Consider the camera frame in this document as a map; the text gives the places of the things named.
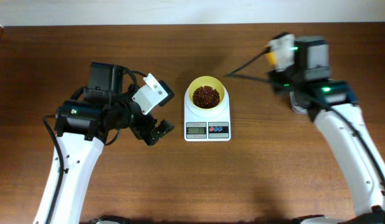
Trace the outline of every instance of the digital kitchen scale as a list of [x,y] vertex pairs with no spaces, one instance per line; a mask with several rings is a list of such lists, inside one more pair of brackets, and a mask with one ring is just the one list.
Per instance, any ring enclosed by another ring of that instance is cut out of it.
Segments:
[[[211,86],[219,92],[220,103],[202,109],[193,103],[193,93],[200,86]],[[184,139],[186,141],[228,141],[231,138],[229,94],[213,77],[199,77],[184,96]]]

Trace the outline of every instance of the coffee bean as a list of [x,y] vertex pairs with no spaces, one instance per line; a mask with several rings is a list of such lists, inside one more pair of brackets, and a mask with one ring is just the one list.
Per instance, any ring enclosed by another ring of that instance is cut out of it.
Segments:
[[192,94],[192,101],[200,108],[209,109],[220,103],[220,95],[210,86],[201,86]]

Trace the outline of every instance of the white wall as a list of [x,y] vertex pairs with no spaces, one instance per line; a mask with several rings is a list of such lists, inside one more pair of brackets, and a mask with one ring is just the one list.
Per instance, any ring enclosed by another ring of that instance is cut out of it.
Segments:
[[0,0],[2,26],[385,21],[385,0]]

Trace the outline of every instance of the yellow component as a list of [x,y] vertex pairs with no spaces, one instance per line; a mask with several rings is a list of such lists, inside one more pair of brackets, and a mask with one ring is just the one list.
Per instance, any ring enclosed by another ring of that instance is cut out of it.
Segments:
[[277,64],[277,61],[275,60],[273,52],[267,53],[266,54],[267,60],[269,61],[270,64],[275,66]]
[[[193,102],[194,91],[201,86],[210,86],[213,89],[217,90],[219,92],[219,96],[220,96],[220,102],[217,106],[219,106],[222,103],[223,98],[224,98],[224,86],[218,79],[216,79],[214,77],[210,77],[210,76],[199,77],[199,78],[196,78],[194,81],[192,81],[192,83],[188,87],[188,96],[189,96],[191,102]],[[200,110],[213,110],[217,106],[210,108],[210,109],[202,109],[199,107],[197,107],[197,108],[199,108]]]

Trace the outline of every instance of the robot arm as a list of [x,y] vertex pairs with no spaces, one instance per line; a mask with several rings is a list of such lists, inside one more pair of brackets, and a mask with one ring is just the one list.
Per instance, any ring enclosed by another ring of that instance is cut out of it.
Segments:
[[[275,67],[268,80],[235,74],[253,60],[226,76],[270,83],[276,94],[289,93],[292,109],[309,115],[348,182],[357,217],[346,223],[385,223],[385,163],[368,134],[352,89],[330,78],[326,41],[284,33],[274,37],[261,54]],[[325,217],[295,220],[296,224],[341,222]]]
[[[64,133],[57,137],[64,158],[65,172],[51,217],[51,223],[79,223],[88,181],[104,143],[98,138],[84,140],[83,134]],[[49,178],[34,223],[45,223],[59,179],[59,158],[54,150]]]
[[[122,93],[125,73],[134,84]],[[173,92],[151,74],[144,81],[146,85],[140,88],[129,69],[92,63],[88,86],[76,91],[57,110],[57,136],[52,134],[52,138],[60,150],[54,150],[35,224],[79,223],[88,181],[110,130],[130,128],[149,146],[173,130],[174,126],[165,120],[156,127],[157,120],[150,114],[154,106],[171,100]],[[77,100],[82,94],[83,101]]]
[[[385,176],[385,163],[376,149],[364,125],[361,109],[352,104],[333,106],[347,118],[361,133],[376,162]],[[332,111],[321,110],[314,120],[317,129],[330,145],[343,175],[348,183],[357,216],[372,213],[372,208],[379,205],[385,210],[385,191],[381,185],[374,164],[350,130],[350,128]]]

